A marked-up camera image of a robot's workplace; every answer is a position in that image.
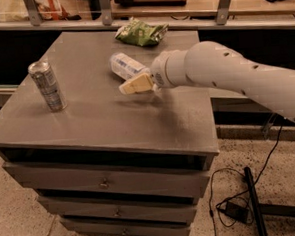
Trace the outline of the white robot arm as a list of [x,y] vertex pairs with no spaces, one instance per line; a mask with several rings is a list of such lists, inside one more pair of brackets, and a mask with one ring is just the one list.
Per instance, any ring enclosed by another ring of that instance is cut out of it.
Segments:
[[126,80],[120,91],[135,94],[154,87],[215,87],[240,93],[295,123],[295,70],[249,61],[211,41],[186,51],[163,51],[150,66]]

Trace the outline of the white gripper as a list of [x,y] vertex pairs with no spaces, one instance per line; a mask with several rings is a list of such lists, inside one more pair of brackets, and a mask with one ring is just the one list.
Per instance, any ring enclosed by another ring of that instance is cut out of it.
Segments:
[[124,81],[119,86],[120,92],[136,94],[151,91],[154,86],[153,82],[160,88],[171,89],[177,86],[186,86],[186,67],[184,66],[186,53],[186,51],[179,50],[163,51],[150,66],[153,81],[148,73],[141,73]]

